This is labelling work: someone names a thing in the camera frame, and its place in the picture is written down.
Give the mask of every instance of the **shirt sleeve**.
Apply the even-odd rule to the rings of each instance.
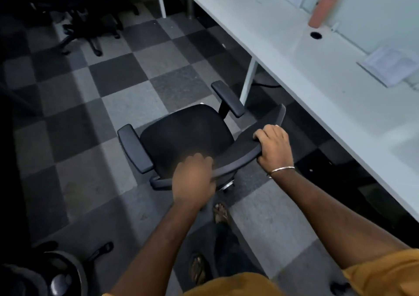
[[[362,296],[418,296],[419,250],[400,251],[343,271]]]

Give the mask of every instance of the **bracelet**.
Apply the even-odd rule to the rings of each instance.
[[[268,176],[269,176],[269,178],[272,178],[272,177],[271,177],[271,174],[273,174],[274,172],[278,172],[278,171],[280,171],[280,170],[284,170],[284,169],[295,169],[295,167],[294,167],[294,166],[286,166],[286,167],[276,168],[276,169],[274,169],[273,171],[268,172]]]

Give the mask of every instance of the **black office chair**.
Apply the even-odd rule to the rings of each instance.
[[[68,12],[71,16],[71,24],[64,24],[64,32],[67,37],[58,45],[62,53],[67,55],[70,51],[65,47],[75,39],[84,38],[88,41],[93,52],[97,56],[103,53],[98,50],[91,39],[101,34],[111,33],[116,39],[120,38],[115,28],[106,27],[100,22],[100,17],[95,15],[81,16],[79,13],[86,13],[86,8],[91,5],[91,0],[29,0],[33,6],[43,12]]]
[[[119,141],[139,172],[154,169],[157,173],[150,179],[154,190],[170,190],[176,165],[195,153],[214,159],[217,190],[227,189],[233,185],[237,170],[261,154],[259,141],[253,140],[254,132],[266,124],[282,124],[285,106],[280,105],[234,141],[224,119],[229,111],[239,118],[245,112],[244,106],[222,81],[211,87],[222,100],[218,112],[198,104],[165,116],[146,128],[140,137],[130,124],[118,130]]]

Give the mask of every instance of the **white desk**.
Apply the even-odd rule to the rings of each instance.
[[[194,1],[419,221],[418,92],[386,89],[327,28],[312,39],[308,14],[285,0]]]

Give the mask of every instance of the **checkered carpet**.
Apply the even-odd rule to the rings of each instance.
[[[165,0],[169,15],[163,19],[156,0],[132,1],[140,15],[120,14],[121,38],[98,39],[102,57],[81,40],[69,46],[70,55],[61,55],[55,47],[65,37],[60,24],[28,28],[9,16],[0,22],[4,81],[43,112],[38,118],[16,112],[14,118],[31,240],[57,240],[80,258],[113,240],[115,251],[96,267],[102,292],[172,202],[171,192],[152,191],[150,174],[133,168],[116,131],[129,123],[140,134],[160,117],[197,103],[217,109],[211,83],[223,80],[239,94],[250,62],[249,54],[202,11],[189,20],[179,0]],[[262,68],[256,80],[276,84]],[[253,87],[248,112],[240,119],[230,113],[226,123],[237,136],[279,103],[287,106],[284,128],[296,162],[313,153],[334,164],[351,159],[283,88]],[[306,290],[325,295],[331,275],[340,277],[301,212],[256,162],[241,169],[235,189],[218,199],[231,207],[234,229],[249,256],[286,290],[301,291],[299,277],[311,275]],[[168,293],[176,294],[179,284],[191,288],[190,252],[211,254],[211,219],[208,205],[181,248]],[[316,270],[304,265],[309,261]]]

